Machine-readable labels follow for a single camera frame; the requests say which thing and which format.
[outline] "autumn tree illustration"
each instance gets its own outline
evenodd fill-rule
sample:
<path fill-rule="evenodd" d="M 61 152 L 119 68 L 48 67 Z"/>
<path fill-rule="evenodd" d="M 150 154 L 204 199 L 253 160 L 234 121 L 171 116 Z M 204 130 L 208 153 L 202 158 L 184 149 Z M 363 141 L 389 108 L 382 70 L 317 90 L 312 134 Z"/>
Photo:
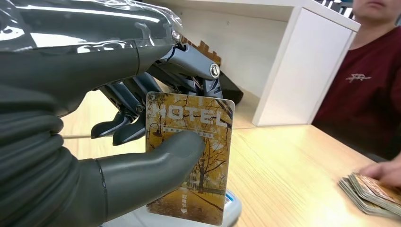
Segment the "autumn tree illustration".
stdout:
<path fill-rule="evenodd" d="M 229 157 L 229 142 L 231 140 L 233 103 L 228 103 L 226 100 L 161 93 L 152 94 L 148 102 L 155 103 L 158 110 L 162 108 L 162 104 L 165 104 L 166 109 L 163 114 L 168 115 L 170 113 L 174 116 L 179 116 L 177 119 L 172 119 L 171 117 L 162 118 L 162 114 L 158 112 L 152 118 L 153 122 L 148 122 L 148 124 L 151 124 L 149 130 L 152 129 L 151 143 L 158 144 L 159 142 L 157 142 L 157 138 L 155 137 L 162 135 L 164 138 L 170 134 L 170 132 L 162 132 L 162 124 L 166 127 L 196 130 L 200 132 L 201 136 L 202 132 L 213 134 L 212 138 L 203 135 L 205 149 L 192 173 L 187 177 L 186 187 L 197 190 L 197 193 L 202 194 L 205 190 L 205 177 L 208 176 L 208 179 L 210 179 L 208 185 L 219 190 L 225 189 L 225 184 L 222 184 L 222 182 L 225 182 L 224 179 L 226 178 L 225 176 L 222 177 L 222 175 L 226 175 L 228 171 L 227 162 Z M 169 110 L 170 106 L 179 106 L 183 110 L 182 112 L 179 112 L 178 109 Z M 210 111 L 207 115 L 208 118 L 203 119 L 203 121 L 206 120 L 210 123 L 201 123 L 201 112 L 190 112 L 186 107 L 197 107 Z M 219 119 L 217 119 L 217 112 L 220 112 Z"/>

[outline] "white shelf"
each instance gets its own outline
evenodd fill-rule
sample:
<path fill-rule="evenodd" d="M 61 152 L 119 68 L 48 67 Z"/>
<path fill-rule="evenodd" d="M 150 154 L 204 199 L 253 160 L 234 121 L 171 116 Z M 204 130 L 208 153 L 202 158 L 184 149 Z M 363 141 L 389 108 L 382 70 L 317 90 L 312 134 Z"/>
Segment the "white shelf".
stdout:
<path fill-rule="evenodd" d="M 304 8 L 352 31 L 359 24 L 313 0 L 151 0 L 148 3 L 288 22 L 293 8 Z"/>
<path fill-rule="evenodd" d="M 256 126 L 310 124 L 359 24 L 313 0 L 153 0 L 259 98 Z"/>

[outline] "light wood tabletop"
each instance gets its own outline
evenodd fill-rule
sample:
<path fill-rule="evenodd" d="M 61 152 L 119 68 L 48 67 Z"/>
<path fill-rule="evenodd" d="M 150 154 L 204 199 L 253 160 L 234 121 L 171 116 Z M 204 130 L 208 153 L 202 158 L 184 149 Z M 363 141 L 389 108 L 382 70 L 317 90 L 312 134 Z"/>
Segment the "light wood tabletop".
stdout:
<path fill-rule="evenodd" d="M 144 138 L 67 139 L 79 159 L 143 152 Z M 363 214 L 337 181 L 372 163 L 311 125 L 233 130 L 228 189 L 241 200 L 236 227 L 401 227 Z"/>

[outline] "robotic hand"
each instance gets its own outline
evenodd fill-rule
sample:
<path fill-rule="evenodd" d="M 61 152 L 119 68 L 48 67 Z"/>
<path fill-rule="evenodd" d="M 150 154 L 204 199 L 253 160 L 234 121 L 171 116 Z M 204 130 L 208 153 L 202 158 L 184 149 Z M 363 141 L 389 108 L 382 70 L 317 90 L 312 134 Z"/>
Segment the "robotic hand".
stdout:
<path fill-rule="evenodd" d="M 150 75 L 221 97 L 218 67 L 180 44 L 180 29 L 170 10 L 132 0 L 0 1 L 1 227 L 96 227 L 181 184 L 205 146 L 195 133 L 80 161 L 58 134 L 59 117 L 100 89 L 119 113 L 92 136 L 139 138 L 145 94 L 160 90 Z"/>

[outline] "maroon t-shirt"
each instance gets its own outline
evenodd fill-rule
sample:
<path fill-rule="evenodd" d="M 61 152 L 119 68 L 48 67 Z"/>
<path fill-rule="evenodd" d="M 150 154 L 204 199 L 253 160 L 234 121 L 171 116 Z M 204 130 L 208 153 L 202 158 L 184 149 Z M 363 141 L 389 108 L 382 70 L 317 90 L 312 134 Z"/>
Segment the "maroon t-shirt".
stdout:
<path fill-rule="evenodd" d="M 400 123 L 401 27 L 397 27 L 347 53 L 314 125 L 380 155 Z"/>

